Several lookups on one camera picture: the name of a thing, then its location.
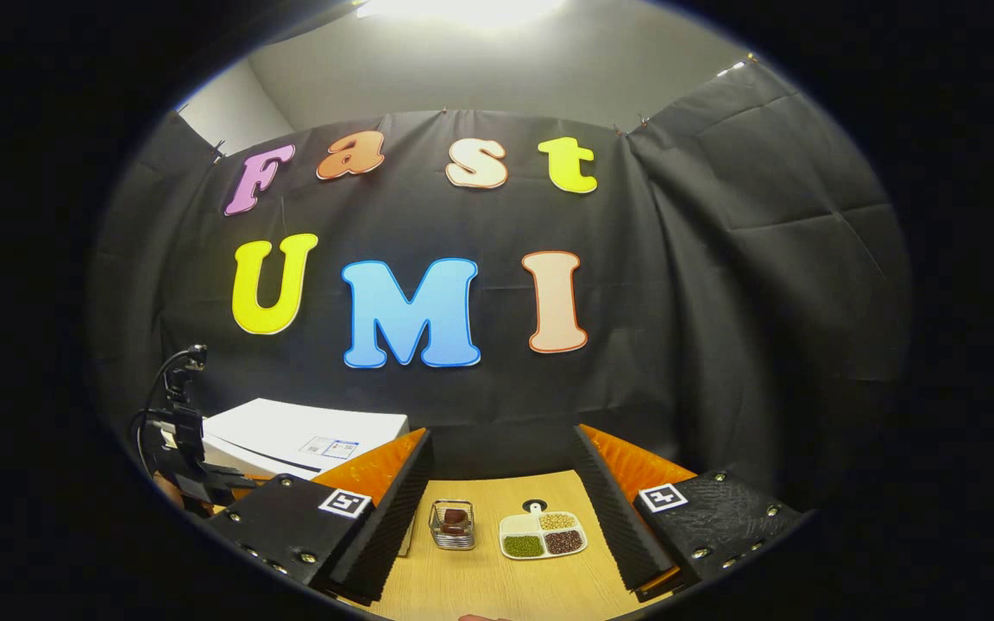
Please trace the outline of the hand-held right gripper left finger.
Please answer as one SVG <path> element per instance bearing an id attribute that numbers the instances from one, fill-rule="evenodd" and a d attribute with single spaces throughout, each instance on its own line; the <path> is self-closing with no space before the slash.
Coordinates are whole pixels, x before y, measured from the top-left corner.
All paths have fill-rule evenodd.
<path id="1" fill-rule="evenodd" d="M 297 585 L 379 600 L 431 477 L 418 429 L 305 480 L 280 474 L 206 520 L 249 561 Z"/>

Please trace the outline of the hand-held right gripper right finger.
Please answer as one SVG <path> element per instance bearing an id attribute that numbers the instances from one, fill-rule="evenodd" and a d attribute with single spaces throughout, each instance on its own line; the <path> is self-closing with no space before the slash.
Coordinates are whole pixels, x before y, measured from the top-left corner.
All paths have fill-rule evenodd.
<path id="1" fill-rule="evenodd" d="M 695 474 L 586 424 L 573 434 L 576 475 L 620 580 L 640 601 L 733 573 L 804 519 L 732 467 Z"/>

